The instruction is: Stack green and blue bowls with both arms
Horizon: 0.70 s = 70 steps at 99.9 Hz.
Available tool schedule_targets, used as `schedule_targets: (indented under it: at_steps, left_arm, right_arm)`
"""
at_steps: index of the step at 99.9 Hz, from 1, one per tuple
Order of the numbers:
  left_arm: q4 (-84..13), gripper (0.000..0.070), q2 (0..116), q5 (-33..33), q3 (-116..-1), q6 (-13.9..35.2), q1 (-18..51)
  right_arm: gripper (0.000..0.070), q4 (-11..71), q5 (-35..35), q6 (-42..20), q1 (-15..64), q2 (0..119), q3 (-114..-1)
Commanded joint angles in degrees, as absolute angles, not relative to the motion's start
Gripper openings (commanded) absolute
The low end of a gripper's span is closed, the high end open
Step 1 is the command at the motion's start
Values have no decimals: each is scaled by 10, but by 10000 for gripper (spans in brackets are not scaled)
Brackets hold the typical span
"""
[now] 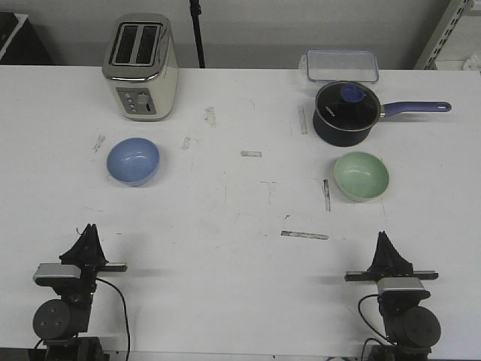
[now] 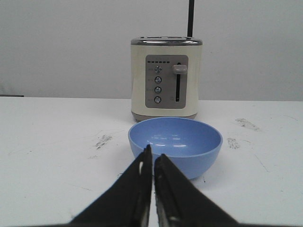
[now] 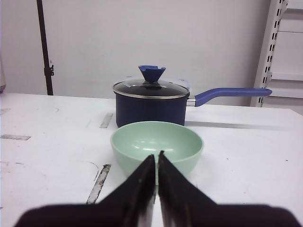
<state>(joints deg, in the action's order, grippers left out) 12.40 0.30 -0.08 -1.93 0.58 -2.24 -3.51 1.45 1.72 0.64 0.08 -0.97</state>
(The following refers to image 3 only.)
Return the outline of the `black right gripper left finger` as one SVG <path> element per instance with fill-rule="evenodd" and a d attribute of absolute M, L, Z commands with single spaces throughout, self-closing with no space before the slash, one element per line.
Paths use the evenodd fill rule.
<path fill-rule="evenodd" d="M 149 155 L 101 202 L 49 205 L 25 212 L 17 227 L 149 227 L 155 197 L 155 158 Z"/>

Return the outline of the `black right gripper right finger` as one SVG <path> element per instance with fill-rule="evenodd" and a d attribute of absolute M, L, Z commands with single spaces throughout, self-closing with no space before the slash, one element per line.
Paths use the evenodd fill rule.
<path fill-rule="evenodd" d="M 159 197 L 166 227 L 299 227 L 288 210 L 266 204 L 219 204 L 166 158 L 158 160 Z"/>

